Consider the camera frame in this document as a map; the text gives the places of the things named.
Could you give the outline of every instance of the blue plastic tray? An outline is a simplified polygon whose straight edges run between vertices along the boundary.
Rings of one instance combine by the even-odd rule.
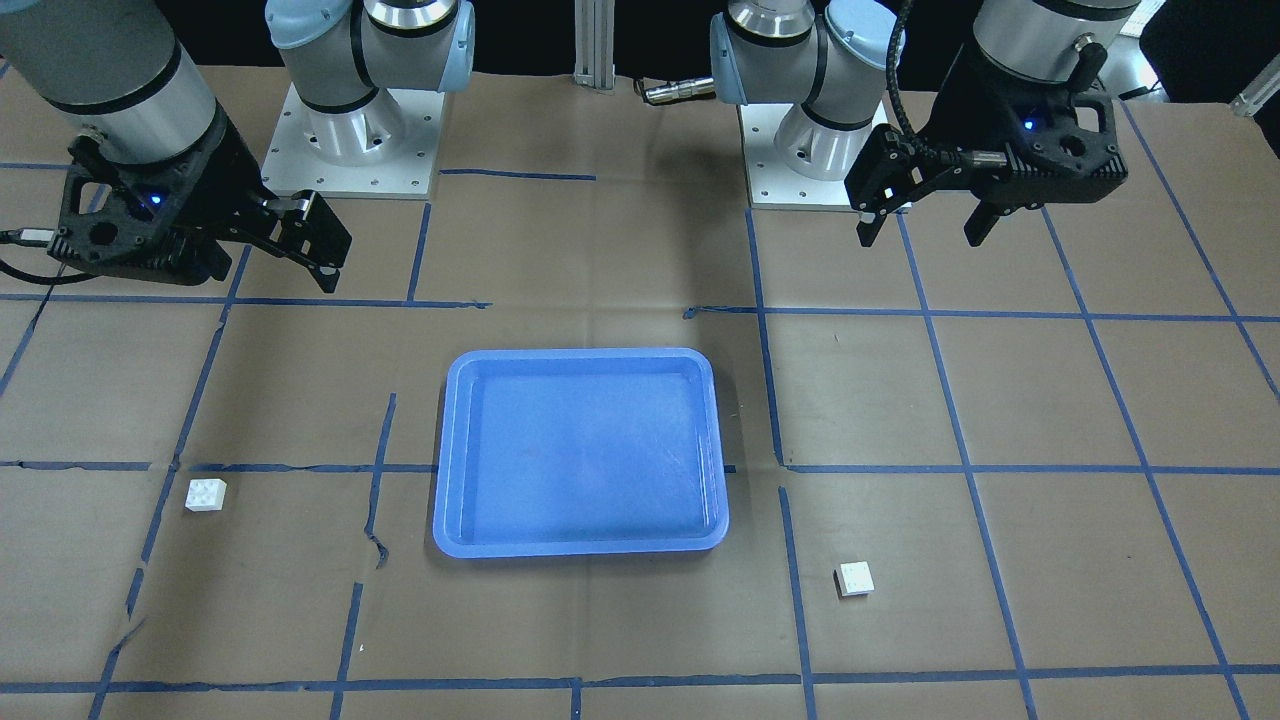
[[[712,366],[686,348],[481,350],[444,393],[454,557],[709,550],[728,532]]]

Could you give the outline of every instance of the blue plastic cover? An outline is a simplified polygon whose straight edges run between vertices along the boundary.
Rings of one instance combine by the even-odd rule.
[[[476,56],[476,12],[470,0],[463,0],[458,8],[457,24],[453,26],[453,45],[449,58],[444,61],[444,74],[440,77],[440,92],[462,92],[471,85],[471,67]]]
[[[728,532],[692,350],[467,352],[442,424],[433,534],[453,557],[696,551]]]
[[[893,12],[876,0],[831,0],[827,5],[831,35],[864,63],[882,70],[888,64],[888,38],[895,22]]]
[[[40,0],[0,0],[0,15],[26,10]]]
[[[266,27],[271,44],[292,50],[311,42],[342,22],[352,0],[268,0]]]
[[[733,56],[728,27],[724,26],[724,13],[712,18],[712,77],[716,79],[716,96],[722,102],[746,105],[746,90]]]

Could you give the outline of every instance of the blue cap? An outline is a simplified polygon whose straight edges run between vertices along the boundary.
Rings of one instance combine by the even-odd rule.
[[[888,40],[897,17],[876,0],[831,0],[827,5],[827,27],[831,35],[868,65],[884,69],[888,64]],[[906,33],[902,33],[906,42]]]
[[[0,0],[0,15],[26,10],[40,0]]]
[[[268,0],[266,27],[271,44],[292,50],[311,42],[342,22],[352,0]]]

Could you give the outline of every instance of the black curtain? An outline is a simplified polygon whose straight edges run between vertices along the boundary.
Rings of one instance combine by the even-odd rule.
[[[900,0],[879,0],[892,10]],[[156,0],[197,63],[279,65],[262,17],[265,0]],[[476,70],[497,74],[573,72],[573,0],[472,0]],[[937,90],[982,0],[918,0],[908,24],[901,82]],[[724,0],[617,0],[618,74],[685,79],[710,74],[709,22]],[[827,0],[814,3],[820,12]]]

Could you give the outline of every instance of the white cube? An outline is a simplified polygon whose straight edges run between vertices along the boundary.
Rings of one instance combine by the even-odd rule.
[[[868,594],[876,589],[872,583],[872,569],[867,562],[845,562],[836,569],[836,584],[840,597]]]
[[[187,487],[187,510],[195,512],[221,510],[225,497],[227,483],[218,478],[191,480],[191,486]]]

